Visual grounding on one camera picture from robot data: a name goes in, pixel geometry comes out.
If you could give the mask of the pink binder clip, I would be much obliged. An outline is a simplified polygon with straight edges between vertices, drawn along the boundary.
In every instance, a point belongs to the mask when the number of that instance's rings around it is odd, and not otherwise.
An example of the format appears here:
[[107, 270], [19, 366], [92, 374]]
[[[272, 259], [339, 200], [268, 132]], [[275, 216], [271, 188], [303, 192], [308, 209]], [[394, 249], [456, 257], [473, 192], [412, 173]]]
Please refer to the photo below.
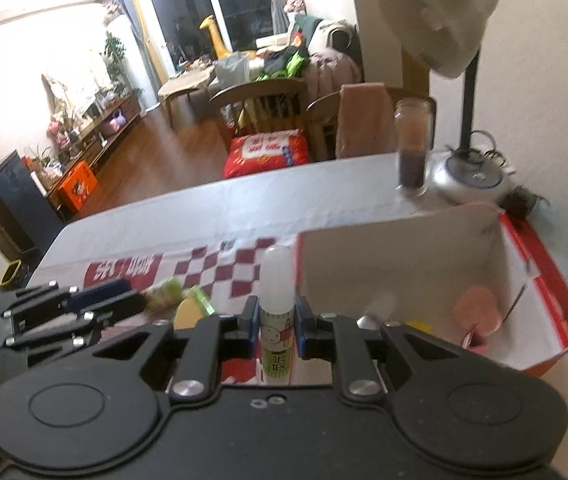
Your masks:
[[483, 356], [489, 348], [489, 341], [473, 328], [462, 338], [460, 345], [465, 350], [474, 352], [478, 356]]

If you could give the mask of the green-lid seasoning jar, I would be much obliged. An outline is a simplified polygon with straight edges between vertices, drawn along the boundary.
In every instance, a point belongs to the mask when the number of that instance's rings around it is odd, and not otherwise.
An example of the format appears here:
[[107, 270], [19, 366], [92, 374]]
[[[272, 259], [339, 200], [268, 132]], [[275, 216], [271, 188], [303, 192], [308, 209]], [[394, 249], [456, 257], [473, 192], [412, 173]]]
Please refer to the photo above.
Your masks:
[[184, 299], [182, 284], [176, 276], [151, 285], [144, 289], [141, 295], [145, 301], [144, 313], [147, 315], [174, 311]]

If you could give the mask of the pink heart-shaped bowl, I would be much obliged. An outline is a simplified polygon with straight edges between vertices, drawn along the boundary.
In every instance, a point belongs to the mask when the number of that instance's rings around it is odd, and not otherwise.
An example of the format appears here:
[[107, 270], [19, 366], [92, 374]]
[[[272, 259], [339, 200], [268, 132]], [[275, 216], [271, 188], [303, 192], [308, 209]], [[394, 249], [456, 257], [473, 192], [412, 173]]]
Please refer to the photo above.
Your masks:
[[470, 286], [460, 295], [451, 309], [455, 323], [466, 332], [490, 336], [502, 326], [497, 298], [485, 286]]

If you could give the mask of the green cylinder tube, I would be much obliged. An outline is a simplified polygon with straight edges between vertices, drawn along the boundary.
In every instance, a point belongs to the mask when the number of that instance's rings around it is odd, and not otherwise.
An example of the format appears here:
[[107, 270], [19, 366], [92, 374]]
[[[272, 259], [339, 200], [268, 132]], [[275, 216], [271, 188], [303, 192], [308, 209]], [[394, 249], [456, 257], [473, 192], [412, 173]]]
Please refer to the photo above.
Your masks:
[[215, 310], [214, 307], [212, 307], [209, 297], [199, 285], [194, 285], [188, 289], [186, 298], [194, 302], [203, 316], [215, 315]]

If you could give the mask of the yellow small box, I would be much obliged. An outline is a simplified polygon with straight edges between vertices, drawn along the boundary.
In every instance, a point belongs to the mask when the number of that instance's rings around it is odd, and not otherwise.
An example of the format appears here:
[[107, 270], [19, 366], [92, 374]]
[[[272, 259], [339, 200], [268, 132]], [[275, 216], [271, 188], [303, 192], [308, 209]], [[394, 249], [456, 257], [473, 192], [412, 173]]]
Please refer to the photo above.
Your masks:
[[406, 325], [415, 328], [415, 330], [420, 330], [421, 332], [424, 332], [426, 334], [432, 333], [432, 327], [426, 323], [421, 323], [418, 321], [407, 321]]

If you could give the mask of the white glue stick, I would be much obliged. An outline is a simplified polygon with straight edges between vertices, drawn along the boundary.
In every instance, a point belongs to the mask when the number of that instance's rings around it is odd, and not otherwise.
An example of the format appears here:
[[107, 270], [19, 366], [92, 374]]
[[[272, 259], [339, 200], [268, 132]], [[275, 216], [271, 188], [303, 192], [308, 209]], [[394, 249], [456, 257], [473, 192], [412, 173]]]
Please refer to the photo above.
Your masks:
[[267, 248], [260, 268], [259, 343], [262, 381], [287, 385], [293, 360], [295, 272], [286, 246]]

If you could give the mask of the yellow round toy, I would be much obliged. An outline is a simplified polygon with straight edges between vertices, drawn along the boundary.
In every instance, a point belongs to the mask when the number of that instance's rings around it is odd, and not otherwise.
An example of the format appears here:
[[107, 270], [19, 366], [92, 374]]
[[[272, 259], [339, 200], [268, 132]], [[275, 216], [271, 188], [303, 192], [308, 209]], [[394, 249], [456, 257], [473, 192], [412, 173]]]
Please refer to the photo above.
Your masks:
[[173, 330], [193, 328], [202, 318], [210, 315], [214, 315], [210, 304], [203, 304], [196, 297], [187, 296], [175, 310]]

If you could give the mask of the orange cartoon box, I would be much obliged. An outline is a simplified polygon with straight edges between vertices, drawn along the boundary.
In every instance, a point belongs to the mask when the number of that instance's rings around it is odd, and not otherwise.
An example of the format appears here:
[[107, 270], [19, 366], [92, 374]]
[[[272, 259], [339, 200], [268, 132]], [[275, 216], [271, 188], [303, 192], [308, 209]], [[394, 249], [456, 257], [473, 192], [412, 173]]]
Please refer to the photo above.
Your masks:
[[57, 194], [71, 212], [78, 212], [97, 186], [98, 179], [95, 174], [90, 166], [81, 160], [60, 181]]

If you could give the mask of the wooden tv cabinet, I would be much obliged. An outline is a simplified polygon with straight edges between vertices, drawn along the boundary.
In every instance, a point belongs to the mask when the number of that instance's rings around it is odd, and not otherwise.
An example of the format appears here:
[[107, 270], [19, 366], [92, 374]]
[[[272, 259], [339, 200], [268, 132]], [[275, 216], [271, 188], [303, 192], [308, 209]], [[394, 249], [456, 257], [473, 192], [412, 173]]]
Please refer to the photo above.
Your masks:
[[95, 176], [98, 168], [123, 139], [133, 122], [141, 115], [141, 105], [133, 93], [116, 99], [104, 112], [92, 120], [58, 154], [46, 148], [41, 154], [25, 156], [22, 161], [34, 172], [36, 183], [43, 186], [44, 197], [49, 201], [60, 218], [70, 218], [71, 212], [57, 194], [58, 185], [75, 164], [84, 160]]

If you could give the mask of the red cushion pack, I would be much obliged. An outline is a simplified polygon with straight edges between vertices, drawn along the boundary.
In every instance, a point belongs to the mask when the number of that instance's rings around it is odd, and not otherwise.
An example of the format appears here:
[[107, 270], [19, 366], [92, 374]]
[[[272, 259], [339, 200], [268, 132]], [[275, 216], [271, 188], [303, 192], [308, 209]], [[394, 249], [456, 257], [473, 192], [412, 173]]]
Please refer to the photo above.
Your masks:
[[302, 130], [249, 134], [232, 140], [223, 177], [245, 177], [310, 162], [309, 146]]

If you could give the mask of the wooden dining chair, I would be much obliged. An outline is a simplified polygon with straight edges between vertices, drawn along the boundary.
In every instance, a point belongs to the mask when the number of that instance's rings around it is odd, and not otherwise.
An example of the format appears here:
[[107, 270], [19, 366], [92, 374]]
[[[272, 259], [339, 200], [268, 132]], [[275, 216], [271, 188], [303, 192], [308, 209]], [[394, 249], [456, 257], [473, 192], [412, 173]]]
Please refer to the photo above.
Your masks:
[[261, 79], [221, 90], [209, 100], [226, 151], [235, 138], [300, 130], [308, 134], [308, 88], [299, 78]]

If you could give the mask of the yellow giraffe toy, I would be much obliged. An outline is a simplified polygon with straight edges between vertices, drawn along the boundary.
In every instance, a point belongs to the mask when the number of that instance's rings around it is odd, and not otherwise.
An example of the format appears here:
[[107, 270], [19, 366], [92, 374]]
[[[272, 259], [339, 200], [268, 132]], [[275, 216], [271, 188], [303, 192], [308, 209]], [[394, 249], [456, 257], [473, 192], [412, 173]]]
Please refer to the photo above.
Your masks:
[[212, 14], [208, 15], [199, 25], [200, 30], [206, 30], [210, 36], [215, 56], [218, 60], [228, 58], [232, 52], [226, 47]]

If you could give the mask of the glass jar with brown liquid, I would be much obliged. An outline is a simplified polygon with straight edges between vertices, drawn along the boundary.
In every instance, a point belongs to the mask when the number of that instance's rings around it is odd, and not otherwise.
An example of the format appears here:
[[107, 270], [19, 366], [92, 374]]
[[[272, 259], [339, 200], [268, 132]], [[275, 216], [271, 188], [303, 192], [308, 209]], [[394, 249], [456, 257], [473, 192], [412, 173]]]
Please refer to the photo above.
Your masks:
[[433, 125], [433, 110], [428, 100], [405, 98], [395, 105], [398, 188], [404, 196], [417, 197], [427, 191]]

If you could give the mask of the pink towel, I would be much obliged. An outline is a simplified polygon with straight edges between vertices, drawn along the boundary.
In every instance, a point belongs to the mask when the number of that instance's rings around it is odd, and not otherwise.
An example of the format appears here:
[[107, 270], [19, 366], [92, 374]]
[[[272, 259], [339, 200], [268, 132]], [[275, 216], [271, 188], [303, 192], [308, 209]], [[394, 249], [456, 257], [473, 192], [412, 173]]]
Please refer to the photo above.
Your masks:
[[344, 84], [339, 92], [336, 156], [352, 158], [397, 149], [395, 103], [385, 84]]

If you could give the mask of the sofa with clothes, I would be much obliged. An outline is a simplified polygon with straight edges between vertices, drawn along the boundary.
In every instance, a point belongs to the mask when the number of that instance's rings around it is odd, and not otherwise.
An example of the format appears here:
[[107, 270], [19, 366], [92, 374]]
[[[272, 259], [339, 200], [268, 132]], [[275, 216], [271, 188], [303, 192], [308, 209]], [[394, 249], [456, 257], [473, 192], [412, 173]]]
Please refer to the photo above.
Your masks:
[[296, 78], [305, 82], [309, 102], [361, 84], [363, 56], [357, 28], [348, 21], [297, 14], [287, 42], [268, 44], [249, 68], [249, 79]]

